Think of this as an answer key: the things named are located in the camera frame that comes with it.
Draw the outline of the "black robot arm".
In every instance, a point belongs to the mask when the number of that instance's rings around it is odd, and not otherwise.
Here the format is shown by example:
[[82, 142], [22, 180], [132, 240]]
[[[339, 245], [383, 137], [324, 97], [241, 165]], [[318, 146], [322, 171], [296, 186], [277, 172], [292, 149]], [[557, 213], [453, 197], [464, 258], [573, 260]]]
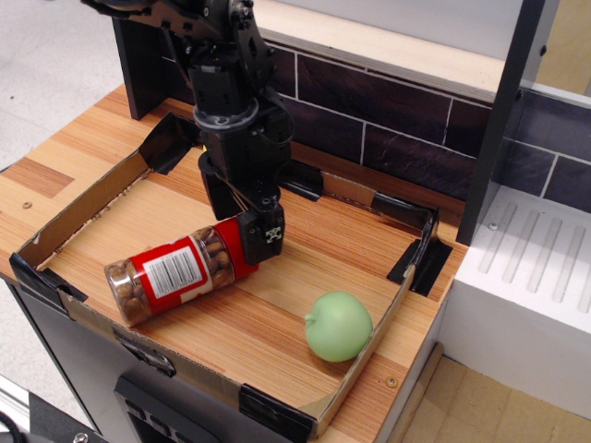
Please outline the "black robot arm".
[[250, 1], [90, 1], [111, 18], [174, 35], [172, 50], [195, 105], [201, 177], [214, 215], [235, 217], [247, 264], [281, 254], [279, 172], [295, 123], [268, 84], [276, 66]]

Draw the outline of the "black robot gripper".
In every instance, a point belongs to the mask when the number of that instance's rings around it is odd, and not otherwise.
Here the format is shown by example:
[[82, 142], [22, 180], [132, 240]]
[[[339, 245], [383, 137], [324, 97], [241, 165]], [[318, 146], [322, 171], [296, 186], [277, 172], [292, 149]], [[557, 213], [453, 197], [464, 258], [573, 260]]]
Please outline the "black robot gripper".
[[266, 87], [241, 114], [207, 115], [196, 110], [194, 117], [206, 148], [199, 169], [214, 216], [224, 220], [239, 214], [238, 231], [248, 265], [279, 256], [285, 220], [278, 175], [291, 160], [295, 133], [283, 98]]

